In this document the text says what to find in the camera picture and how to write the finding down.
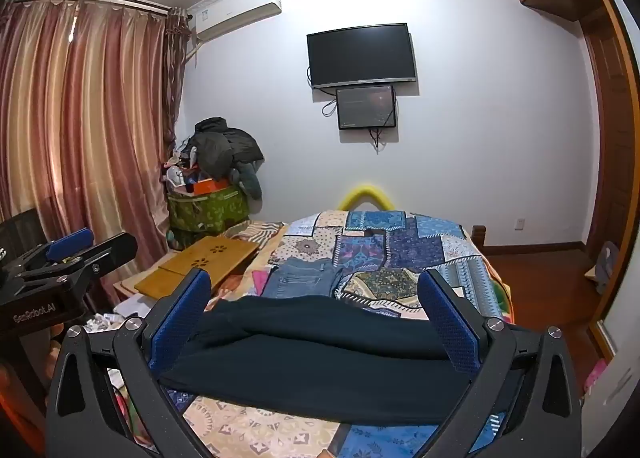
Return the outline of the dark teal fleece pants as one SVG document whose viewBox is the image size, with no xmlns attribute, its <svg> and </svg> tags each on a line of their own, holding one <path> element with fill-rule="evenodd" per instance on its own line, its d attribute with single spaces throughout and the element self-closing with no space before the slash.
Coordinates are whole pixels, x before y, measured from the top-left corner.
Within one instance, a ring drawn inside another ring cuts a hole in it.
<svg viewBox="0 0 640 458">
<path fill-rule="evenodd" d="M 169 389 L 363 426 L 442 423 L 470 384 L 430 322 L 328 297 L 243 297 L 200 317 Z"/>
</svg>

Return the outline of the white clothes pile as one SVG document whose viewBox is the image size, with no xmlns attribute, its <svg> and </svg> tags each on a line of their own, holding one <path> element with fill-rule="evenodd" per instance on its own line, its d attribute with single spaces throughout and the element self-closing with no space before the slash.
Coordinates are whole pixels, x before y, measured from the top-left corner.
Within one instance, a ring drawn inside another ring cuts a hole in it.
<svg viewBox="0 0 640 458">
<path fill-rule="evenodd" d="M 131 316 L 143 319 L 149 314 L 155 303 L 156 301 L 153 298 L 136 293 L 117 304 L 112 313 L 96 313 L 89 317 L 88 321 L 85 322 L 84 328 L 89 334 L 117 330 Z"/>
</svg>

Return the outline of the pink garment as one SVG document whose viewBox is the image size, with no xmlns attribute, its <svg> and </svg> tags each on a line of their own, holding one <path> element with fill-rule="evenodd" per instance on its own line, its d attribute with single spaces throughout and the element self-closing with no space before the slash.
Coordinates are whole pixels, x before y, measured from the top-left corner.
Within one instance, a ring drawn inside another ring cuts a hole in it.
<svg viewBox="0 0 640 458">
<path fill-rule="evenodd" d="M 270 269 L 256 270 L 252 272 L 252 281 L 254 284 L 254 295 L 260 297 L 268 284 Z"/>
</svg>

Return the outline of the green storage bag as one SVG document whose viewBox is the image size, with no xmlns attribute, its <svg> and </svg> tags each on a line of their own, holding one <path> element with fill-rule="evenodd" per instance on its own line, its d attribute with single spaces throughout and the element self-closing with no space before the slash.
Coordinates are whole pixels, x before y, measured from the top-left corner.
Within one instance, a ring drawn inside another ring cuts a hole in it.
<svg viewBox="0 0 640 458">
<path fill-rule="evenodd" d="M 192 234 L 217 235 L 248 219 L 245 194 L 235 186 L 200 196 L 168 195 L 170 226 Z"/>
</svg>

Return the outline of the patchwork blue bed quilt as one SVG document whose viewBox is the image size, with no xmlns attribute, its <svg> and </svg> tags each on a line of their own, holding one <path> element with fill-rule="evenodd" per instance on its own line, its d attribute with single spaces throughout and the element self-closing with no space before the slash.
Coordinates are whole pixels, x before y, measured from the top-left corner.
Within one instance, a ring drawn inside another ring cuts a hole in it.
<svg viewBox="0 0 640 458">
<path fill-rule="evenodd" d="M 329 298 L 395 319 L 420 319 L 421 271 L 436 269 L 458 296 L 486 316 L 513 319 L 511 293 L 452 221 L 404 211 L 329 210 L 289 226 L 245 222 L 229 238 L 256 241 L 247 269 L 226 278 L 212 300 L 254 295 L 252 272 L 288 258 L 331 259 L 342 278 Z M 435 433 L 426 426 L 359 426 L 298 417 L 170 391 L 179 412 L 215 457 L 412 457 Z"/>
</svg>

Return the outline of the folded blue jeans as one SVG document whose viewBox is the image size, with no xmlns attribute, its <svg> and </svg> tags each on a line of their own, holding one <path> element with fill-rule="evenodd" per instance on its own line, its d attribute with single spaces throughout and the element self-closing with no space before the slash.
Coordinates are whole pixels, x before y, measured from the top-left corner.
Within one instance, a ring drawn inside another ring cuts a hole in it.
<svg viewBox="0 0 640 458">
<path fill-rule="evenodd" d="M 328 297 L 342 278 L 341 267 L 331 259 L 307 262 L 288 258 L 270 273 L 262 297 L 292 299 L 304 296 Z"/>
</svg>

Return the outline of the orange box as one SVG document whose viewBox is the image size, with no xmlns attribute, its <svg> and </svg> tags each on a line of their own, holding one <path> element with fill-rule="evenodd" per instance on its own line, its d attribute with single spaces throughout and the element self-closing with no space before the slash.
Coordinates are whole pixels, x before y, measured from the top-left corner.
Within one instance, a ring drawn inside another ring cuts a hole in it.
<svg viewBox="0 0 640 458">
<path fill-rule="evenodd" d="M 222 189 L 227 189 L 230 186 L 230 182 L 227 179 L 215 180 L 212 178 L 200 180 L 195 182 L 193 187 L 193 195 L 201 196 L 211 193 L 216 193 Z"/>
</svg>

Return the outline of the dark jacket pile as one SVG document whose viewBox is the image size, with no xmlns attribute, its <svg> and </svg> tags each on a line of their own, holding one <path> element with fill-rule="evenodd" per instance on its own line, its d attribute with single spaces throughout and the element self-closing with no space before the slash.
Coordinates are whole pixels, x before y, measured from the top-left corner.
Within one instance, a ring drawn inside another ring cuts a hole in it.
<svg viewBox="0 0 640 458">
<path fill-rule="evenodd" d="M 182 152 L 210 178 L 228 179 L 249 199 L 262 199 L 257 170 L 265 157 L 250 133 L 229 127 L 222 117 L 207 118 L 195 125 Z"/>
</svg>

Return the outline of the pink striped curtain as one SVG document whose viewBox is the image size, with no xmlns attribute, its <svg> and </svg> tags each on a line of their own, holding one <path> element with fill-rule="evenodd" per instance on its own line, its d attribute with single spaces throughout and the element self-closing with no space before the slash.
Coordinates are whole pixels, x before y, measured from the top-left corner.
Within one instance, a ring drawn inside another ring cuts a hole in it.
<svg viewBox="0 0 640 458">
<path fill-rule="evenodd" d="M 37 212 L 44 235 L 128 232 L 115 286 L 166 255 L 160 169 L 175 123 L 189 30 L 165 14 L 92 0 L 11 1 L 1 13 L 1 214 Z"/>
</svg>

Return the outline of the yellow foam bed guard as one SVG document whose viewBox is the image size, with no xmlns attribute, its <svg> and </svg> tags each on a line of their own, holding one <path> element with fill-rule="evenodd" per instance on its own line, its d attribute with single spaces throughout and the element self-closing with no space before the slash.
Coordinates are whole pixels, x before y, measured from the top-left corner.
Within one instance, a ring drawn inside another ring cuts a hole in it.
<svg viewBox="0 0 640 458">
<path fill-rule="evenodd" d="M 337 206 L 341 211 L 354 211 L 365 201 L 374 204 L 378 210 L 390 211 L 395 205 L 382 189 L 372 184 L 361 184 L 351 189 Z"/>
</svg>

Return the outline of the white air conditioner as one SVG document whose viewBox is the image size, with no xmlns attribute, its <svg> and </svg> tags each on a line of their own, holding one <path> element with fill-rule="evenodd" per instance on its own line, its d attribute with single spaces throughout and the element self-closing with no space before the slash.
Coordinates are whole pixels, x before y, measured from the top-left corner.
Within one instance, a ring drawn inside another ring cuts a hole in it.
<svg viewBox="0 0 640 458">
<path fill-rule="evenodd" d="M 280 0 L 217 0 L 192 12 L 199 44 L 280 14 Z"/>
</svg>

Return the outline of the small black wall monitor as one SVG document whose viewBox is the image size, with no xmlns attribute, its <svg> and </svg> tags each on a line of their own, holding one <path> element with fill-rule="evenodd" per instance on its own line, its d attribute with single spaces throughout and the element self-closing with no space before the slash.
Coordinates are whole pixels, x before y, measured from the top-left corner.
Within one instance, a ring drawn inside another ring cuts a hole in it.
<svg viewBox="0 0 640 458">
<path fill-rule="evenodd" d="M 392 86 L 360 86 L 336 91 L 340 130 L 396 127 L 396 96 Z"/>
</svg>

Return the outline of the wall-mounted black television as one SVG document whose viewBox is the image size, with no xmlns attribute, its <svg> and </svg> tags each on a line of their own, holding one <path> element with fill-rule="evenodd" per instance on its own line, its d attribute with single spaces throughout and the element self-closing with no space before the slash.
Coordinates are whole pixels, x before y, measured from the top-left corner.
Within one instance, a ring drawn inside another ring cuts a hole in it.
<svg viewBox="0 0 640 458">
<path fill-rule="evenodd" d="M 416 61 L 406 23 L 309 34 L 307 51 L 309 80 L 314 89 L 416 81 Z"/>
</svg>

